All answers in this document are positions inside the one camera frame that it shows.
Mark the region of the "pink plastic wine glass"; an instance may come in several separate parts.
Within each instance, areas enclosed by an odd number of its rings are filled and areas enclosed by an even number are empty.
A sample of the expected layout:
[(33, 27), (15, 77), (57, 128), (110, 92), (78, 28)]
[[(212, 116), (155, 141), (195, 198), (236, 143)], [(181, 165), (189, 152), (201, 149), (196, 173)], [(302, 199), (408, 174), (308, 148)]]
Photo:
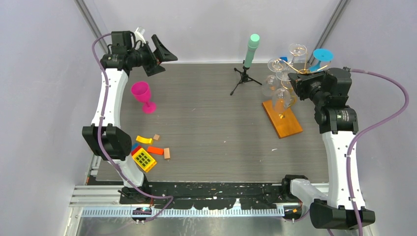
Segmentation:
[(151, 90), (147, 82), (139, 81), (134, 83), (131, 87), (131, 93), (137, 101), (143, 104), (142, 111), (145, 114), (152, 114), (155, 112), (156, 104), (151, 101)]

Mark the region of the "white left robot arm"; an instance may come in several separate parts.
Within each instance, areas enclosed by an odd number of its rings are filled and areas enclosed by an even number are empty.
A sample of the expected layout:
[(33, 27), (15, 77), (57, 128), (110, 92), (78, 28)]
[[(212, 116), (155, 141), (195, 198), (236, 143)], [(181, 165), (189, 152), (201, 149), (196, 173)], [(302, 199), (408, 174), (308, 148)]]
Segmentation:
[(151, 37), (155, 50), (150, 48), (138, 30), (113, 31), (108, 35), (111, 37), (108, 52), (101, 59), (93, 53), (101, 70), (101, 89), (94, 117), (89, 126), (82, 128), (82, 136), (95, 156), (116, 169), (124, 186), (134, 188), (133, 199), (144, 204), (150, 199), (151, 191), (143, 185), (147, 181), (146, 176), (139, 171), (132, 158), (132, 139), (120, 127), (123, 93), (133, 68), (143, 68), (149, 77), (165, 71), (161, 66), (163, 62), (178, 58), (155, 34)]

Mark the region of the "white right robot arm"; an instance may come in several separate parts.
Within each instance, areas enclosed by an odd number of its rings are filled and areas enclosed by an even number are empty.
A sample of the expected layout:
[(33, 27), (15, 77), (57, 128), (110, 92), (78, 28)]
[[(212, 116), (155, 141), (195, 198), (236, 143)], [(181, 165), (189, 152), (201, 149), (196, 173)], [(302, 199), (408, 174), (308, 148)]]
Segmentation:
[(358, 118), (347, 105), (350, 72), (330, 68), (290, 73), (289, 80), (300, 100), (309, 99), (314, 104), (314, 119), (326, 148), (329, 186), (323, 193), (304, 175), (286, 175), (281, 197), (288, 202), (299, 199), (308, 207), (311, 223), (317, 229), (360, 230), (373, 224), (375, 212), (366, 208), (358, 180)]

